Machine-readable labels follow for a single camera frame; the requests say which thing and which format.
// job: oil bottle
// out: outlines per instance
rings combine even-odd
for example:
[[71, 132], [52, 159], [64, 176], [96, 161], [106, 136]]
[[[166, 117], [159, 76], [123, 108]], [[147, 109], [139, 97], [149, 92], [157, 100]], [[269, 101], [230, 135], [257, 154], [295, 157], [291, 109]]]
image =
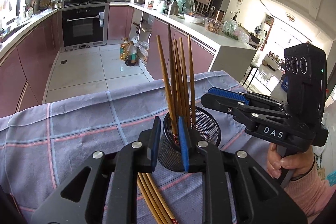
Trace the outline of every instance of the oil bottle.
[[129, 44], [128, 37], [122, 39], [124, 43], [120, 44], [120, 59], [125, 60], [126, 48]]
[[137, 58], [137, 47], [134, 46], [133, 41], [130, 41], [127, 48], [126, 48], [126, 55], [125, 55], [125, 64], [126, 66], [134, 66], [136, 63]]

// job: kitchen cabinet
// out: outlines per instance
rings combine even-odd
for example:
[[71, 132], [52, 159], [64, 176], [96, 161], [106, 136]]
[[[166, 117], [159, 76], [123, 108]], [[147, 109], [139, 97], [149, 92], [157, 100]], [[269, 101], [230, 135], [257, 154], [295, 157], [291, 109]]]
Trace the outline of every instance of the kitchen cabinet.
[[[180, 37], [182, 37], [182, 41], [183, 41], [186, 72], [187, 72], [187, 75], [189, 75], [188, 37], [180, 30], [175, 30], [174, 39], [177, 40], [178, 45], [180, 45], [179, 44]], [[208, 52], [205, 48], [203, 48], [193, 37], [191, 38], [191, 49], [192, 49], [192, 54], [193, 54], [194, 74], [207, 72], [214, 58], [214, 55]]]
[[133, 8], [110, 6], [107, 39], [116, 40], [129, 37], [132, 25]]
[[[171, 35], [174, 37], [175, 29], [171, 29]], [[155, 19], [152, 26], [152, 34], [149, 39], [149, 50], [146, 70], [151, 74], [154, 80], [162, 79], [162, 69], [159, 55], [159, 48], [156, 41], [156, 36], [159, 35], [161, 39], [163, 55], [165, 57], [166, 66], [169, 62], [169, 44], [168, 44], [168, 24]]]
[[19, 104], [17, 106], [17, 111], [22, 111], [24, 109], [39, 105], [38, 101], [35, 98], [35, 95], [29, 85], [26, 82], [26, 85], [23, 89]]
[[0, 118], [15, 113], [26, 77], [21, 67], [18, 50], [0, 60]]
[[23, 71], [39, 104], [56, 56], [50, 32], [49, 22], [43, 22], [17, 45]]
[[54, 50], [57, 54], [59, 51], [59, 27], [58, 27], [58, 19], [57, 19], [57, 13], [51, 16], [51, 31], [52, 31], [52, 39], [54, 43]]

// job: pink sleeve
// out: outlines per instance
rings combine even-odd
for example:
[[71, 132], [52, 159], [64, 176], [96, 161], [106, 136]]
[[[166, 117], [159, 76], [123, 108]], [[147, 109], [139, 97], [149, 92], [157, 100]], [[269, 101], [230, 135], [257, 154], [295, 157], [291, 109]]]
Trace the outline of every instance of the pink sleeve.
[[285, 188], [286, 193], [309, 216], [320, 213], [327, 205], [336, 190], [336, 185], [330, 187], [328, 180], [321, 180], [314, 167], [306, 176], [291, 181]]

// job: built-in oven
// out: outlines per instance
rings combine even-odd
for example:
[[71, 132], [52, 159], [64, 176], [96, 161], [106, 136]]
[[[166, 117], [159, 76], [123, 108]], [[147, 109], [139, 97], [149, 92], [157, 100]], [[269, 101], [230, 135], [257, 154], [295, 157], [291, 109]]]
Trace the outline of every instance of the built-in oven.
[[63, 51], [106, 44], [108, 6], [88, 4], [63, 8]]

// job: white countertop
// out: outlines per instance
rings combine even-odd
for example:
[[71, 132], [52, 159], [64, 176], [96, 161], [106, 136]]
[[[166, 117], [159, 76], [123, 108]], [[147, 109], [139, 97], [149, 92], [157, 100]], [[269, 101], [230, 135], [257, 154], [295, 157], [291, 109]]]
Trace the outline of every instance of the white countertop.
[[153, 15], [176, 28], [181, 29], [182, 31], [190, 34], [191, 36], [197, 38], [198, 40], [204, 42], [214, 50], [218, 51], [221, 46], [224, 47], [235, 47], [235, 48], [245, 48], [256, 51], [255, 48], [251, 47], [247, 43], [243, 43], [237, 40], [234, 40], [230, 37], [226, 37], [224, 34], [215, 34], [213, 32], [207, 31], [203, 26], [186, 22], [183, 18], [179, 18], [173, 15], [166, 15], [158, 13], [156, 10], [145, 8], [144, 5], [134, 4], [130, 2], [110, 2], [110, 5], [128, 5], [134, 7], [145, 13]]
[[32, 30], [36, 25], [40, 24], [43, 20], [48, 18], [49, 16], [53, 15], [57, 12], [57, 9], [47, 9], [41, 12], [38, 15], [33, 15], [31, 19], [29, 19], [28, 23], [26, 22], [21, 23], [22, 25], [26, 24], [16, 33], [12, 34], [6, 41], [0, 44], [0, 59], [6, 54], [6, 52], [15, 45], [17, 41], [19, 41], [26, 33]]

